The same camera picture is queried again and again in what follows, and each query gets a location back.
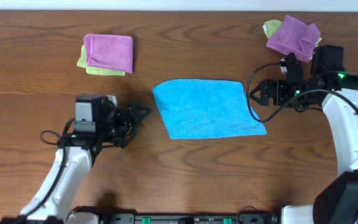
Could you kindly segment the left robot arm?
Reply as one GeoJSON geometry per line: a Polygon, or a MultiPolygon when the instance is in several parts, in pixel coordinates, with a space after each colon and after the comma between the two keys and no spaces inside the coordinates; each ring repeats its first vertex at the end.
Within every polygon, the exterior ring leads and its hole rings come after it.
{"type": "Polygon", "coordinates": [[[99,153],[127,147],[150,112],[136,103],[121,109],[113,95],[78,95],[75,117],[53,143],[55,160],[39,190],[17,217],[4,217],[1,223],[66,223],[78,187],[99,153]]]}

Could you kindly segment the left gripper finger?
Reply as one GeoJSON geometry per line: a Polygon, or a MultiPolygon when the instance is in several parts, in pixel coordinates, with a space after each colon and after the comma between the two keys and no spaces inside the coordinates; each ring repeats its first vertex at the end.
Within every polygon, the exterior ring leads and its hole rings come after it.
{"type": "Polygon", "coordinates": [[[121,131],[121,147],[125,148],[139,133],[137,124],[125,124],[121,131]]]}
{"type": "Polygon", "coordinates": [[[129,114],[134,122],[141,123],[152,112],[150,108],[135,103],[130,103],[128,108],[129,114]]]}

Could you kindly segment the blue cloth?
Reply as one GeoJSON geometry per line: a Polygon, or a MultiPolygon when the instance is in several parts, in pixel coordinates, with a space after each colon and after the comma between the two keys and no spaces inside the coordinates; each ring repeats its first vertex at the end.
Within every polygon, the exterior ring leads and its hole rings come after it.
{"type": "Polygon", "coordinates": [[[241,82],[176,79],[152,90],[170,139],[217,139],[263,136],[254,120],[241,82]]]}

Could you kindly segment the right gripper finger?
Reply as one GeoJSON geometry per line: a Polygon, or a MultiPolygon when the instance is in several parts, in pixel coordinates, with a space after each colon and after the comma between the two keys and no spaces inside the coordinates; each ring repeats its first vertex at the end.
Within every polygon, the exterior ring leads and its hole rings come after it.
{"type": "Polygon", "coordinates": [[[260,97],[257,97],[253,93],[251,93],[249,96],[252,100],[254,100],[259,105],[268,106],[268,99],[265,96],[261,95],[260,97]]]}
{"type": "Polygon", "coordinates": [[[265,91],[267,89],[267,80],[262,80],[251,92],[250,95],[255,95],[259,92],[261,95],[265,95],[265,91]]]}

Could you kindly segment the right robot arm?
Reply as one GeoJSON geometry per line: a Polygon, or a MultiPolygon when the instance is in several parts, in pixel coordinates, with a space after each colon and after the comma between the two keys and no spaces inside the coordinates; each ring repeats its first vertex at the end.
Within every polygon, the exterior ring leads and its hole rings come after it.
{"type": "Polygon", "coordinates": [[[328,70],[308,81],[263,80],[246,96],[263,106],[273,98],[281,110],[320,105],[331,128],[337,178],[311,205],[283,207],[281,223],[358,223],[358,75],[328,70]]]}

